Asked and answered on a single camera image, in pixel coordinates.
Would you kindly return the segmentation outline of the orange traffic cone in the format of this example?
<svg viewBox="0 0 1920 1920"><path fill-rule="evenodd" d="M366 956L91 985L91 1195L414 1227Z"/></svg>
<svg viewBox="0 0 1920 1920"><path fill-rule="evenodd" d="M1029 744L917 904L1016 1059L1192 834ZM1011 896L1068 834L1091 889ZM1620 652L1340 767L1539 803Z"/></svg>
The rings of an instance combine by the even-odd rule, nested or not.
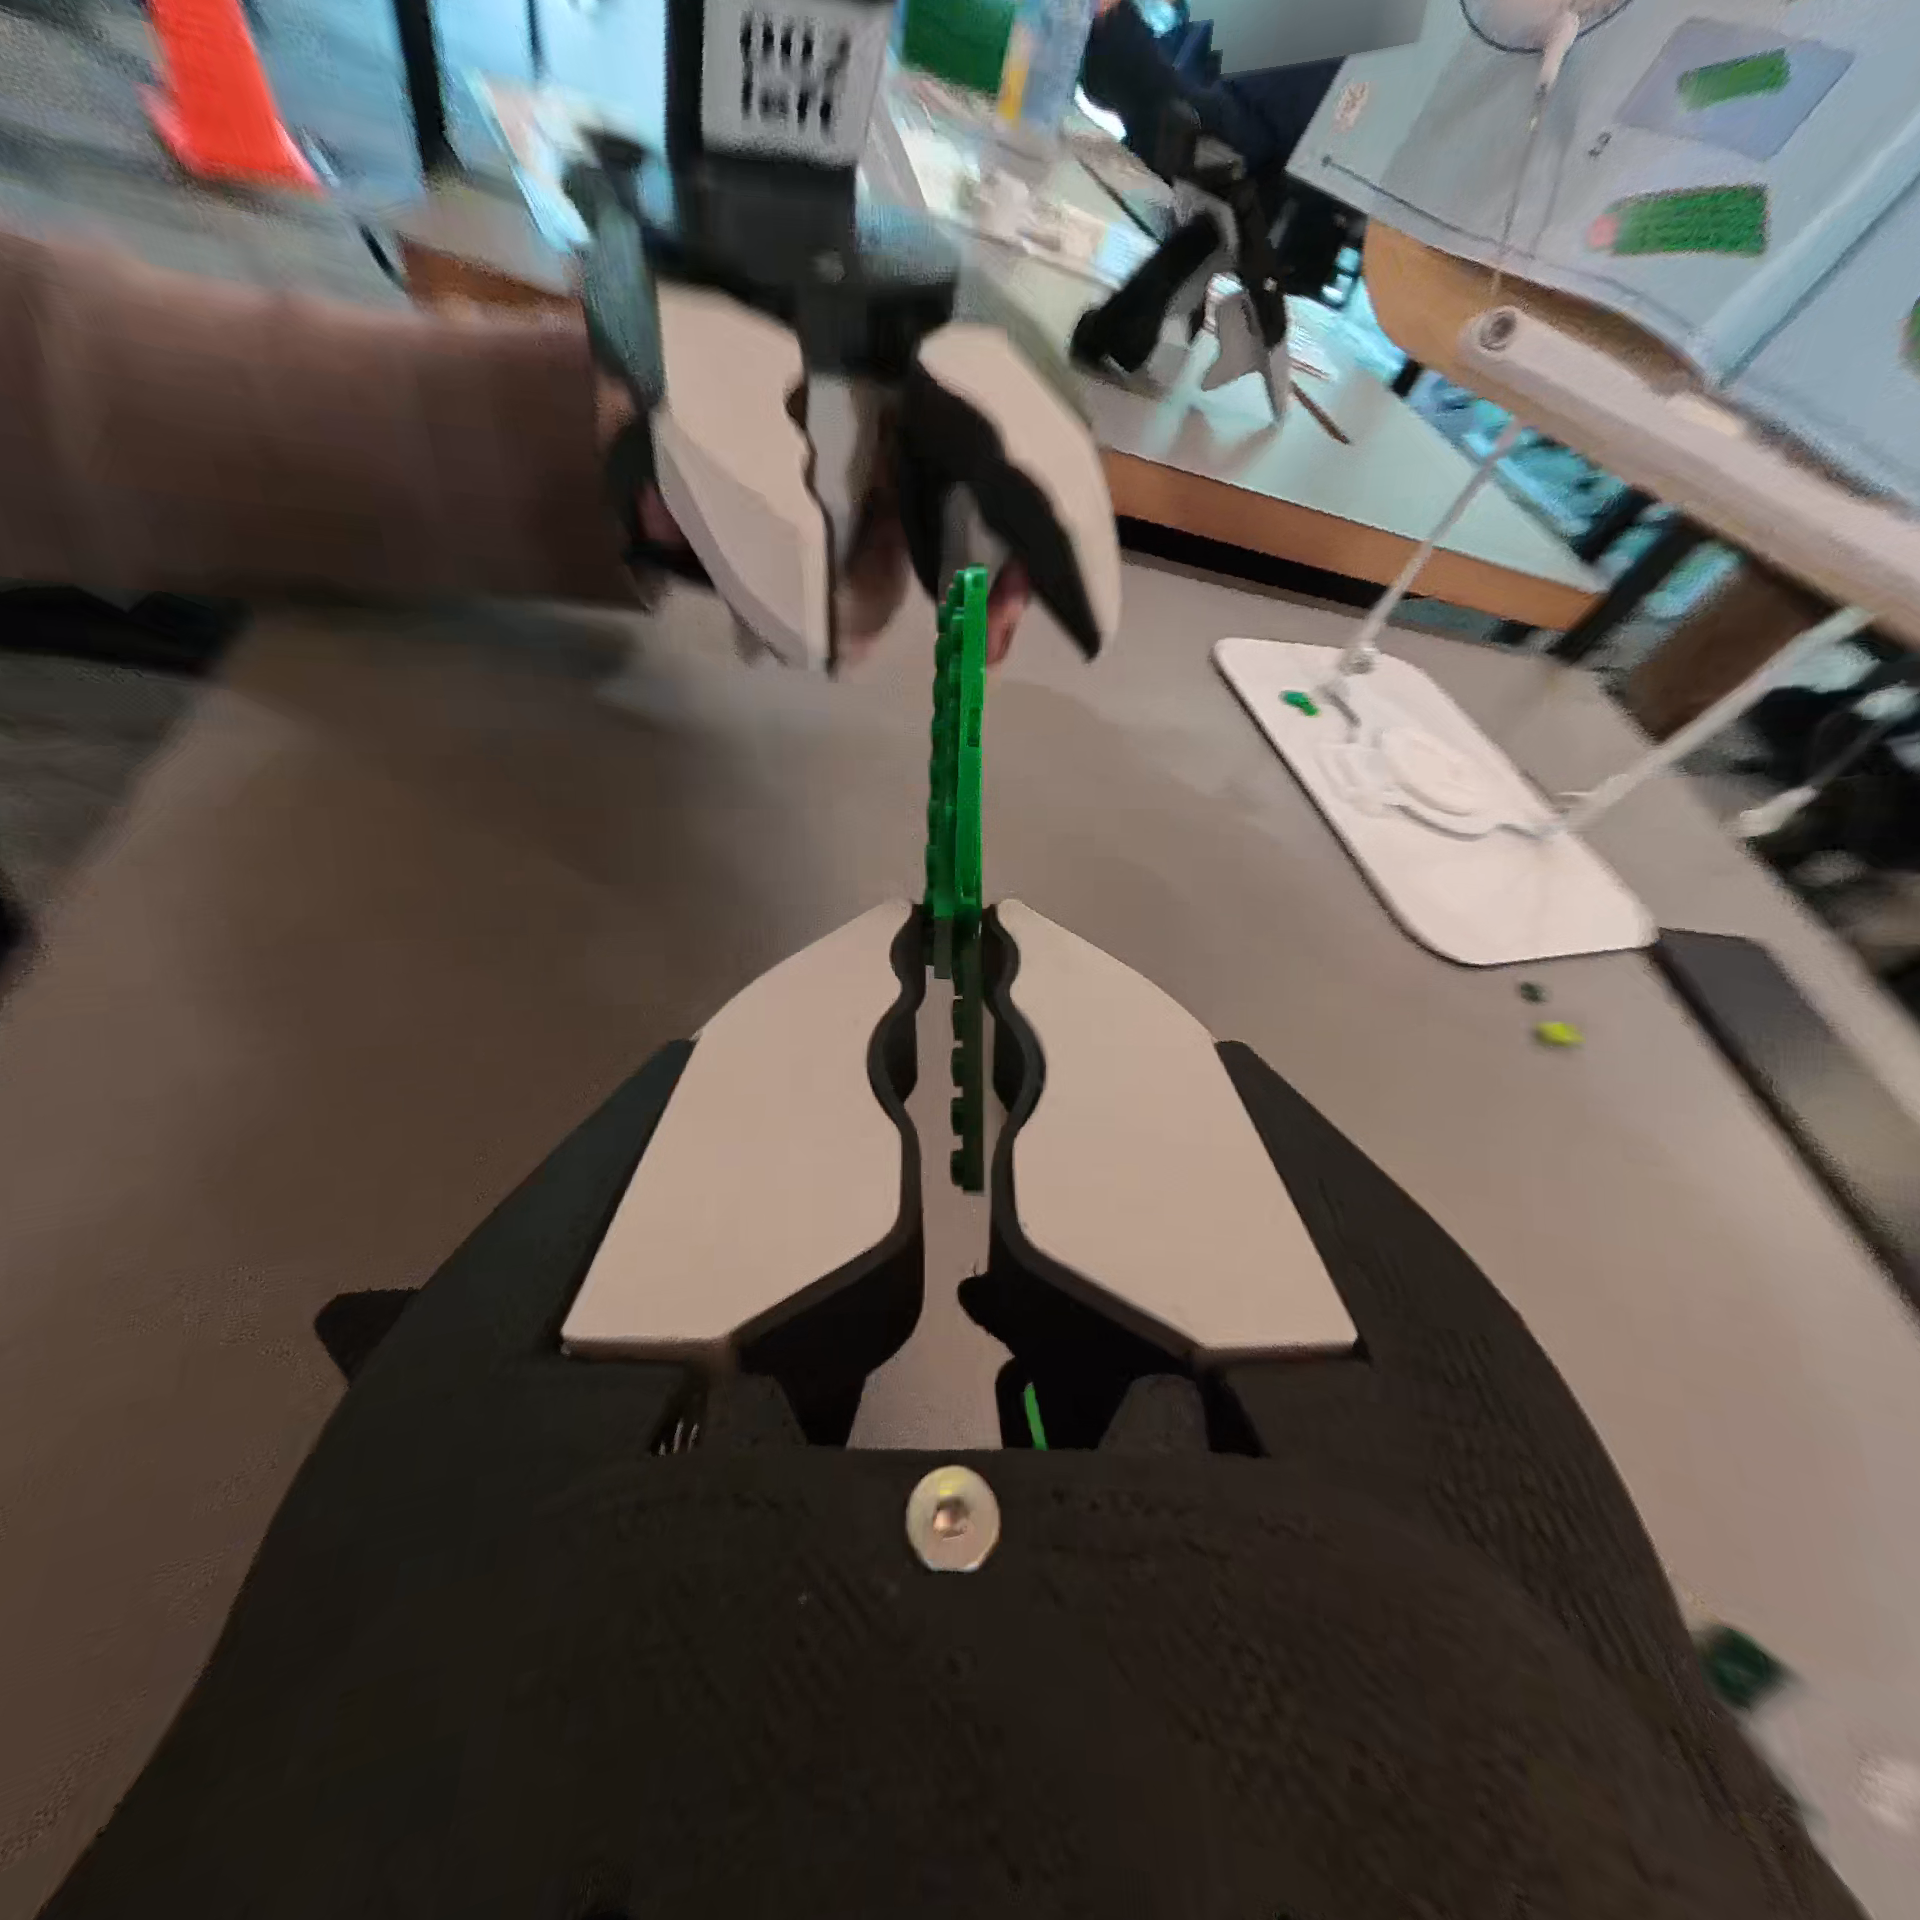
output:
<svg viewBox="0 0 1920 1920"><path fill-rule="evenodd" d="M322 180L282 121L240 3L149 3L160 145L200 180L317 196Z"/></svg>

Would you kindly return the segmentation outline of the lego instruction booklet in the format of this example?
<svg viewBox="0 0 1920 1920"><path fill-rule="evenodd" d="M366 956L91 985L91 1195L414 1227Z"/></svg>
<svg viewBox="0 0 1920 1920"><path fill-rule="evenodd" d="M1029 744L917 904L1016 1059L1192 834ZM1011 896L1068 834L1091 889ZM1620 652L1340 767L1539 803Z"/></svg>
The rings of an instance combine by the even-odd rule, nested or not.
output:
<svg viewBox="0 0 1920 1920"><path fill-rule="evenodd" d="M1289 170L1915 507L1915 3L1429 4L1340 67Z"/></svg>

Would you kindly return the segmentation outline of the green plastic bin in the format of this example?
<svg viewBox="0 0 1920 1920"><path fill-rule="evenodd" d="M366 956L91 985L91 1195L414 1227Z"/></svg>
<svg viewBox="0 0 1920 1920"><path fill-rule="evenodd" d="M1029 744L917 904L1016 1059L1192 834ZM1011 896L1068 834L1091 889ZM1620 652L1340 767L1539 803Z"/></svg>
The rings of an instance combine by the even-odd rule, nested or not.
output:
<svg viewBox="0 0 1920 1920"><path fill-rule="evenodd" d="M995 97L1018 3L901 3L899 60L952 87Z"/></svg>

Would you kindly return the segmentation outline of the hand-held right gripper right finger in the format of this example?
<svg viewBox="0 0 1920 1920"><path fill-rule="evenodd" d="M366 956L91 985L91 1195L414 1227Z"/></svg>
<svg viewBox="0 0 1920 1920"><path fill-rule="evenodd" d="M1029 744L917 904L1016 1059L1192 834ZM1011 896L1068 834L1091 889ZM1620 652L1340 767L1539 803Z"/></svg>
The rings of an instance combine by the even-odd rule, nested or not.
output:
<svg viewBox="0 0 1920 1920"><path fill-rule="evenodd" d="M1181 1370L1352 1356L1354 1315L1204 1024L1029 904L980 933L996 1340Z"/></svg>

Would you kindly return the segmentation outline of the green lego plate assembly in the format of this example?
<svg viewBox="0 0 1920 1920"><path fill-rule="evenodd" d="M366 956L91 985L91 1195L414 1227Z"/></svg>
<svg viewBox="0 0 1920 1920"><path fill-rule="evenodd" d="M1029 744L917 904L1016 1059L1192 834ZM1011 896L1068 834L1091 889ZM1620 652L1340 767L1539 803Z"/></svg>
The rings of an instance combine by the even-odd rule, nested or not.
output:
<svg viewBox="0 0 1920 1920"><path fill-rule="evenodd" d="M952 1183L988 1183L988 1042L980 929L985 921L984 731L993 580L960 568L934 634L921 919L929 972L952 989Z"/></svg>

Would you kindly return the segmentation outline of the brown edged desk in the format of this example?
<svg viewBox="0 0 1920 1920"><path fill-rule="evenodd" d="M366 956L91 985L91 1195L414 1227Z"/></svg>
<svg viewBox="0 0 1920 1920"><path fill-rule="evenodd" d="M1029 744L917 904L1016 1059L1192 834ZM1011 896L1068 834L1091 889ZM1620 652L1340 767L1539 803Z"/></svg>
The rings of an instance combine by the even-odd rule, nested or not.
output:
<svg viewBox="0 0 1920 1920"><path fill-rule="evenodd" d="M502 261L509 289L556 280L558 257L581 227L560 178L595 130L634 139L656 133L626 105L558 82L509 81L484 67L459 68L451 99L465 112L468 156L490 185L524 207L494 239L417 243L425 258ZM1060 210L1073 239L1032 247L988 235L977 217L1002 154L980 97L892 71L860 170L865 202L934 217L960 247L968 289L990 321L1011 322L1068 354L1081 316L1145 264L1150 235L1125 209L1162 200L1158 183L1081 114L1027 193ZM1118 516L1134 532L1155 528L1243 555L1356 583L1360 596L1388 586L1442 509L1472 477L1472 463L1412 404L1369 370L1344 333L1347 311L1289 307L1289 393L1273 417L1260 376L1209 389L1216 336L1186 336L1174 317L1137 376L1068 373L1093 424Z"/></svg>

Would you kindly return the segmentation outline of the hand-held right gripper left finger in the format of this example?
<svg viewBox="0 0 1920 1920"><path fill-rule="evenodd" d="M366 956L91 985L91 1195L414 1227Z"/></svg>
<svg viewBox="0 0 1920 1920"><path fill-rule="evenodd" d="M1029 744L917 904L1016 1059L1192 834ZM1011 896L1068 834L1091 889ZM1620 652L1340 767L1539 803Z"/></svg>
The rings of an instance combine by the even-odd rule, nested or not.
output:
<svg viewBox="0 0 1920 1920"><path fill-rule="evenodd" d="M920 930L886 899L757 976L696 1033L560 1331L582 1360L733 1360L920 1226L882 1027L915 1024Z"/></svg>

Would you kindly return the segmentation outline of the person's left hand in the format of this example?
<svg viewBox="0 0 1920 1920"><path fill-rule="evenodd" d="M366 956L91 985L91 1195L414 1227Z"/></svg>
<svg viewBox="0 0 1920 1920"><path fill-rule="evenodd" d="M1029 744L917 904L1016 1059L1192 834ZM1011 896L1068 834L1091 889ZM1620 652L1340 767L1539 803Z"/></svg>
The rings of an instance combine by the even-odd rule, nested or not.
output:
<svg viewBox="0 0 1920 1920"><path fill-rule="evenodd" d="M899 492L880 488L856 516L833 588L833 673L846 677L865 660L908 594L921 586L908 541Z"/></svg>

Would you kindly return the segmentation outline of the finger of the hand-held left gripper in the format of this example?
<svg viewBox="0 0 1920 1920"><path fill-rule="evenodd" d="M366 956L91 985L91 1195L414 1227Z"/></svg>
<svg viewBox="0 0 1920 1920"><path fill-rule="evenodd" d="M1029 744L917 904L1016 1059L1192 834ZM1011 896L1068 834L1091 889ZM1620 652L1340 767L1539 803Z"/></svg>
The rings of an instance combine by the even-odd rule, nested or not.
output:
<svg viewBox="0 0 1920 1920"><path fill-rule="evenodd" d="M1059 385L985 322L926 333L901 385L904 544L930 596L972 563L952 528L957 501L1080 657L1098 658L1120 627L1120 541L1100 450Z"/></svg>
<svg viewBox="0 0 1920 1920"><path fill-rule="evenodd" d="M662 395L652 413L666 509L739 627L781 666L833 666L833 540L812 488L801 339L729 296L656 296Z"/></svg>

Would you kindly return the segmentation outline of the black and white gripper tool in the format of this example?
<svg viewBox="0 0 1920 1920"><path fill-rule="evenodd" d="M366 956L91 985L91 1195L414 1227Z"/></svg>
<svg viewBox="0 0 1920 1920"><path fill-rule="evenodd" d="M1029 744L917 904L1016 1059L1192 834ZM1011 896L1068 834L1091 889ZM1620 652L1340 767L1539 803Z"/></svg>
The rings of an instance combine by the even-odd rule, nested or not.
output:
<svg viewBox="0 0 1920 1920"><path fill-rule="evenodd" d="M1172 225L1140 267L1073 327L1081 369L1138 376L1169 321L1186 322L1194 343L1213 324L1208 393L1258 378L1268 413L1284 419L1292 397L1289 299L1307 298L1307 271L1328 266L1313 239L1304 195L1288 185L1266 196L1243 161L1202 139L1169 163Z"/></svg>

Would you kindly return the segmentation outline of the person's left forearm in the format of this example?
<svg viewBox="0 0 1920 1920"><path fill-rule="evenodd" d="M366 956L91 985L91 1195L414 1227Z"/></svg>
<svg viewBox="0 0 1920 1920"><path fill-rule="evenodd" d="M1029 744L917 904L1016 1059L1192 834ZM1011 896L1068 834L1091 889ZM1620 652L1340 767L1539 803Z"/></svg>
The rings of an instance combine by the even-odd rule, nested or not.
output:
<svg viewBox="0 0 1920 1920"><path fill-rule="evenodd" d="M5 234L6 583L624 609L628 523L576 304L347 304Z"/></svg>

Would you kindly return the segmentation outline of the dark green lego pieces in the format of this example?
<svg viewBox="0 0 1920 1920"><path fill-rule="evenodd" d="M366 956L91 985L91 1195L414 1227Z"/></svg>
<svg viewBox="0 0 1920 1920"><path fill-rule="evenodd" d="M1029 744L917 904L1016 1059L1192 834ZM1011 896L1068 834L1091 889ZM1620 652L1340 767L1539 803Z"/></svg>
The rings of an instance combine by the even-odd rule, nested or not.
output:
<svg viewBox="0 0 1920 1920"><path fill-rule="evenodd" d="M1737 1716L1760 1712L1793 1683L1793 1669L1730 1623L1701 1626L1693 1649L1710 1691Z"/></svg>

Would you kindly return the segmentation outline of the blue white carton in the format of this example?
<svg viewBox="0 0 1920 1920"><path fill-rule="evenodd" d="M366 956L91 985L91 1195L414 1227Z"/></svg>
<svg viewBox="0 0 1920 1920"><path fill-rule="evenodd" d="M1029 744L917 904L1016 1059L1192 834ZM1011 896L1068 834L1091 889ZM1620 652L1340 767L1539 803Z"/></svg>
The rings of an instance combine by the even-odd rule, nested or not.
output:
<svg viewBox="0 0 1920 1920"><path fill-rule="evenodd" d="M1059 133L1080 84L1093 3L1018 3L998 74L996 119Z"/></svg>

